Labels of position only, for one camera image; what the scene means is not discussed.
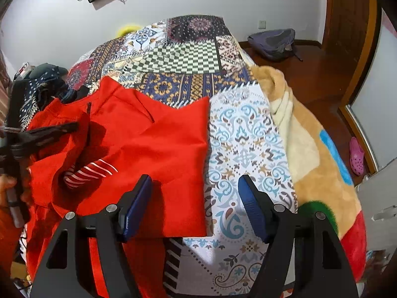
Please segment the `person's left hand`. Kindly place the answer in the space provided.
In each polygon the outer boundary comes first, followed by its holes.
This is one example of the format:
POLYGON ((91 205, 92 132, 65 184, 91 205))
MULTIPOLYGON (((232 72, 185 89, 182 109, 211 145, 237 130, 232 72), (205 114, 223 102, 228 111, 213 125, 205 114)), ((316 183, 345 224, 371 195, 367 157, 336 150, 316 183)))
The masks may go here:
POLYGON ((17 179, 11 177, 7 174, 1 174, 1 208, 8 209, 9 204, 15 200, 17 197, 20 198, 22 202, 30 205, 32 201, 31 188, 30 188, 31 177, 29 172, 26 172, 22 176, 22 194, 16 194, 17 179))

